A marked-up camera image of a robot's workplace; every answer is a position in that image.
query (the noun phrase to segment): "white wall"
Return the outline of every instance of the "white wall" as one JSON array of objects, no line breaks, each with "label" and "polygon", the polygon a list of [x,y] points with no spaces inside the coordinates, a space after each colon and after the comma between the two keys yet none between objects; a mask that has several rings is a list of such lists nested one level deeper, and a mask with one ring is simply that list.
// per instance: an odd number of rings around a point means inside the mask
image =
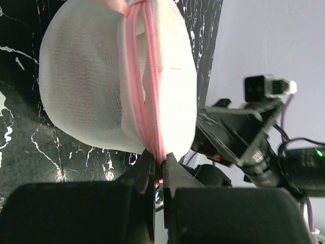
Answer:
[{"label": "white wall", "polygon": [[[223,1],[207,105],[224,97],[240,105],[245,76],[271,73],[292,79],[299,91],[286,115],[286,131],[290,137],[325,141],[324,25],[323,0]],[[275,131],[270,136],[276,148],[280,136]],[[240,170],[221,168],[235,186],[245,185]],[[325,231],[325,199],[312,203],[315,224]]]}]

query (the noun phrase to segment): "white fabric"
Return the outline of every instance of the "white fabric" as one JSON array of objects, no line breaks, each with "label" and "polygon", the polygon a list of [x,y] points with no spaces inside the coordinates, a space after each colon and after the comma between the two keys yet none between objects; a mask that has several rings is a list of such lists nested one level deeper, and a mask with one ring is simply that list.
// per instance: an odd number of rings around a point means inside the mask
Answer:
[{"label": "white fabric", "polygon": [[[184,20],[172,0],[153,0],[160,60],[160,122],[167,153],[190,149],[197,115],[197,74]],[[137,22],[141,74],[146,35]],[[39,85],[51,121],[81,142],[142,153],[125,70],[125,17],[91,0],[68,0],[40,50]],[[143,77],[144,91],[146,77]]]}]

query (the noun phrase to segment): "green led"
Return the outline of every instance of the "green led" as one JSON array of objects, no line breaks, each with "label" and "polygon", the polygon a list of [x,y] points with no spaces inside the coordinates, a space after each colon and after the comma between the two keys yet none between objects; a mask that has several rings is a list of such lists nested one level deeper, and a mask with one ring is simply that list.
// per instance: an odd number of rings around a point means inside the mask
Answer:
[{"label": "green led", "polygon": [[324,156],[324,154],[321,151],[316,150],[316,152],[317,152],[318,156],[320,156],[320,157],[323,157]]}]

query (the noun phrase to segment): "mesh laundry bag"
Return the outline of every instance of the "mesh laundry bag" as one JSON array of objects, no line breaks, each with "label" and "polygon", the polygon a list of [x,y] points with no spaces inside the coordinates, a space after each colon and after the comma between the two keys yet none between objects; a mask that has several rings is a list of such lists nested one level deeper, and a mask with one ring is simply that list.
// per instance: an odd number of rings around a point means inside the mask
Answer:
[{"label": "mesh laundry bag", "polygon": [[59,129],[100,148],[147,148],[159,162],[190,149],[196,81],[173,0],[68,0],[41,45],[41,99]]}]

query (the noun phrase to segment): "marble countertop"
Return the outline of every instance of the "marble countertop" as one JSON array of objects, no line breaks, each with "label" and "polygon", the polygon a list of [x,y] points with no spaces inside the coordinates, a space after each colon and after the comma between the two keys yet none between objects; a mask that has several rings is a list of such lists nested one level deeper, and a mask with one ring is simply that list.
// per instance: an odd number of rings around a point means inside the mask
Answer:
[{"label": "marble countertop", "polygon": [[[175,0],[184,16],[204,105],[222,2]],[[48,119],[38,90],[42,36],[63,0],[0,3],[0,209],[28,182],[114,180],[137,154],[85,145]]]}]

